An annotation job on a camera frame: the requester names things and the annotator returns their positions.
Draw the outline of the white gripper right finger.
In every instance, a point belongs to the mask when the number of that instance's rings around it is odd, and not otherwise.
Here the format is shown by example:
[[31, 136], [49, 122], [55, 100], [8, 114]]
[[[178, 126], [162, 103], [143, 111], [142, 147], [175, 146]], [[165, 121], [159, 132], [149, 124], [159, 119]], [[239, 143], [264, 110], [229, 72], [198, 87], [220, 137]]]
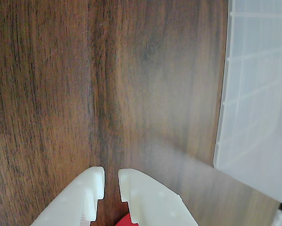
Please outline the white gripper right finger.
[[130, 219], [140, 226], [196, 226], [182, 198], [165, 185], [136, 169], [118, 171], [121, 201]]

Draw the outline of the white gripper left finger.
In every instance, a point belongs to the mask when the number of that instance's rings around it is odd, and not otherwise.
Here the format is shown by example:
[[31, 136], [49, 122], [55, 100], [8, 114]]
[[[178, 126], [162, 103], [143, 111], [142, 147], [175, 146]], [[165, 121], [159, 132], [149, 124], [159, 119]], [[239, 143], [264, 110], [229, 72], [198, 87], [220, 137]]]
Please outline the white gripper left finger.
[[78, 175], [34, 220], [33, 226], [79, 226], [95, 222], [104, 198], [105, 170], [90, 167]]

